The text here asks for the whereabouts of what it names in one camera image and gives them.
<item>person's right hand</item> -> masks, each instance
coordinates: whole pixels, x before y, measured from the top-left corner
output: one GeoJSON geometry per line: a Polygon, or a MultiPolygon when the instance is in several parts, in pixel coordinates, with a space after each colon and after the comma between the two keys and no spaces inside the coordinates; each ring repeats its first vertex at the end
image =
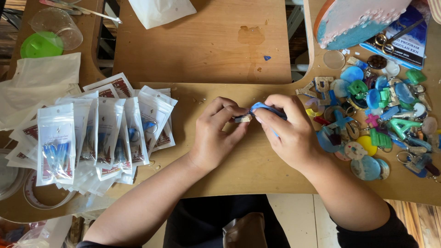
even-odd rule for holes
{"type": "Polygon", "coordinates": [[[277,155],[297,170],[311,163],[320,163],[326,153],[318,143],[311,120],[299,98],[274,94],[268,96],[264,103],[279,110],[283,109],[288,117],[285,121],[263,108],[253,111],[277,155]]]}

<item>tape roll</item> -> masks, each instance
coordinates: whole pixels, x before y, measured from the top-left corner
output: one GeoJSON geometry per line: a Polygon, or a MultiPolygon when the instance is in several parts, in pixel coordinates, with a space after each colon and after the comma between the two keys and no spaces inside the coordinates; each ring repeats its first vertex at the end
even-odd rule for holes
{"type": "Polygon", "coordinates": [[[41,210],[49,210],[54,209],[59,206],[62,206],[66,204],[68,201],[70,201],[74,195],[77,193],[76,191],[71,191],[64,200],[62,200],[59,204],[54,206],[47,206],[42,204],[37,200],[37,198],[34,195],[33,186],[35,185],[35,181],[37,180],[37,171],[34,170],[33,172],[29,173],[28,178],[26,179],[25,186],[23,187],[23,193],[25,195],[26,201],[33,207],[41,210]]]}

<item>liquid spill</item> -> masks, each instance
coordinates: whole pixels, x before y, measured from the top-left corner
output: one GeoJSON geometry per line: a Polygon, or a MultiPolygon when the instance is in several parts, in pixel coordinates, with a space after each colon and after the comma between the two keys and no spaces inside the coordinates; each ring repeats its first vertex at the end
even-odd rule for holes
{"type": "Polygon", "coordinates": [[[256,81],[256,76],[254,75],[254,69],[256,68],[256,63],[258,61],[257,46],[265,41],[265,36],[261,33],[261,28],[247,26],[241,26],[239,30],[239,35],[237,41],[242,44],[248,44],[248,49],[250,51],[250,69],[248,70],[248,81],[256,81]]]}

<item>green plastic lid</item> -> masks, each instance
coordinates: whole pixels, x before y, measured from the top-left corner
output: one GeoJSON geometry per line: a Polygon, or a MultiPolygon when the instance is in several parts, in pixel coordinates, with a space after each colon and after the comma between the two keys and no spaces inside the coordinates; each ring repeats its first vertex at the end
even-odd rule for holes
{"type": "Polygon", "coordinates": [[[20,55],[22,58],[43,58],[63,54],[63,48],[52,44],[63,44],[63,41],[53,32],[40,32],[29,36],[22,44],[20,55]]]}

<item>white paper bag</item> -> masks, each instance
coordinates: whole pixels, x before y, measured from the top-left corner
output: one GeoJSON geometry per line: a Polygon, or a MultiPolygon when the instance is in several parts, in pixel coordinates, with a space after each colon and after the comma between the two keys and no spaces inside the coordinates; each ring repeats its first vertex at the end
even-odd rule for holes
{"type": "Polygon", "coordinates": [[[146,29],[196,13],[189,0],[129,0],[129,2],[146,29]]]}

